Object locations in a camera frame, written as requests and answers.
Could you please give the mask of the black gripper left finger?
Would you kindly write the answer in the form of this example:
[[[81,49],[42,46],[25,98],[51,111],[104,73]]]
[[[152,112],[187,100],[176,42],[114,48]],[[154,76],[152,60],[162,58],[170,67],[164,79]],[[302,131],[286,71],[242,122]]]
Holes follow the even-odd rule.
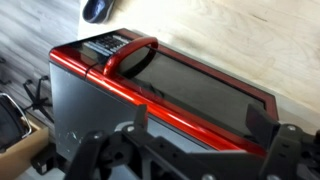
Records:
[[[147,129],[148,115],[147,106],[145,104],[139,105],[134,119],[134,126],[137,128]]]

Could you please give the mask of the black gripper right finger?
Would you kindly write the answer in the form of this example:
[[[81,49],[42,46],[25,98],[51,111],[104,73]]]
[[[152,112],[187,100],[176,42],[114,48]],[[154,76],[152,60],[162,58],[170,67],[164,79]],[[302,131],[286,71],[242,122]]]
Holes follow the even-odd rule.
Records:
[[[272,119],[263,108],[254,104],[247,106],[245,124],[252,136],[265,150],[271,148],[282,128],[282,125]]]

